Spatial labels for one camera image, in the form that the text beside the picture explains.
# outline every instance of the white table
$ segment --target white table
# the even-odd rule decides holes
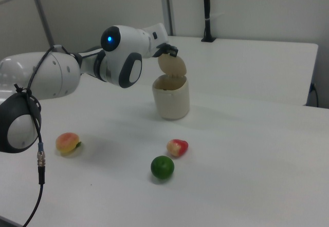
[[[305,43],[169,37],[187,65],[192,91],[305,105],[318,46]],[[156,59],[144,60],[140,84],[163,74]]]
[[[177,121],[156,112],[152,60],[129,89],[83,75],[73,94],[41,101],[46,184],[31,226],[329,225],[329,111],[220,96],[200,85],[212,71],[189,65],[191,110]],[[62,157],[54,142],[68,131],[83,144]],[[190,147],[161,183],[150,164],[174,138]],[[0,216],[21,224],[39,193],[36,151],[0,153]]]

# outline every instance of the black cable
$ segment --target black cable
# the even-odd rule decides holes
[[[315,85],[313,86],[314,92],[315,92],[315,96],[317,97],[317,107],[319,107],[319,98],[318,98],[318,92],[317,89],[315,88]]]
[[[42,191],[43,191],[43,184],[40,185],[40,191],[39,191],[39,196],[38,196],[38,200],[36,201],[35,207],[33,209],[33,212],[31,213],[30,217],[28,218],[28,220],[25,222],[25,224],[23,225],[23,227],[26,227],[29,222],[31,221],[31,219],[33,218],[36,210],[38,209],[38,206],[40,204],[40,200],[41,200],[41,196],[42,196]]]
[[[36,66],[36,68],[35,68],[35,71],[34,71],[33,74],[31,75],[31,78],[30,78],[29,84],[27,85],[27,89],[28,89],[28,90],[30,90],[30,88],[31,88],[32,81],[33,81],[33,79],[34,79],[34,77],[35,77],[36,72],[39,70],[40,65],[42,64],[42,62],[45,60],[45,58],[48,56],[48,54],[49,54],[54,48],[55,48],[55,46],[50,47],[50,48],[46,51],[46,53],[42,56],[42,58],[40,59],[40,61],[38,62],[37,66]]]
[[[70,53],[63,47],[61,46],[62,49],[65,51],[66,54]],[[39,173],[39,184],[40,184],[40,192],[39,192],[39,196],[38,196],[38,200],[36,201],[36,204],[34,206],[34,209],[30,215],[30,217],[28,218],[28,220],[26,221],[26,223],[23,225],[23,227],[26,227],[29,222],[31,221],[31,219],[33,218],[36,210],[38,209],[38,206],[40,204],[41,201],[41,196],[42,196],[42,191],[43,191],[43,184],[45,183],[45,157],[44,157],[44,150],[43,150],[43,143],[42,143],[42,138],[41,138],[41,131],[40,131],[40,126],[37,123],[36,117],[34,116],[33,112],[31,111],[31,105],[30,105],[30,98],[32,97],[32,91],[31,91],[31,84],[33,82],[33,79],[38,71],[38,69],[40,68],[41,64],[44,62],[44,60],[46,59],[46,57],[48,56],[48,54],[53,50],[57,48],[57,46],[51,46],[46,53],[42,56],[42,58],[40,59],[40,61],[38,62],[33,74],[31,75],[31,78],[29,80],[29,83],[27,85],[26,88],[26,103],[27,103],[27,107],[28,110],[30,112],[30,115],[33,119],[34,125],[35,125],[35,129],[38,133],[38,139],[39,139],[39,151],[38,151],[38,173]]]
[[[82,58],[85,59],[85,58],[88,58],[90,56],[95,56],[95,55],[98,55],[99,52],[97,53],[93,53],[93,54],[89,54],[89,55],[86,55],[86,56],[83,56]]]

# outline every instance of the beige cylindrical container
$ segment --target beige cylindrical container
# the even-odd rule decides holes
[[[164,119],[183,118],[190,110],[189,83],[185,76],[186,66],[180,57],[163,54],[158,58],[165,73],[152,86],[155,105]]]

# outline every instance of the peach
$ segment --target peach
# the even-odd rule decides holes
[[[75,133],[64,133],[57,137],[56,148],[61,153],[68,153],[80,145],[79,136]]]

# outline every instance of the cable connector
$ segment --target cable connector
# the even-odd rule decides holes
[[[46,168],[46,155],[43,150],[43,142],[38,143],[38,173],[39,173],[39,184],[45,184],[45,168]]]

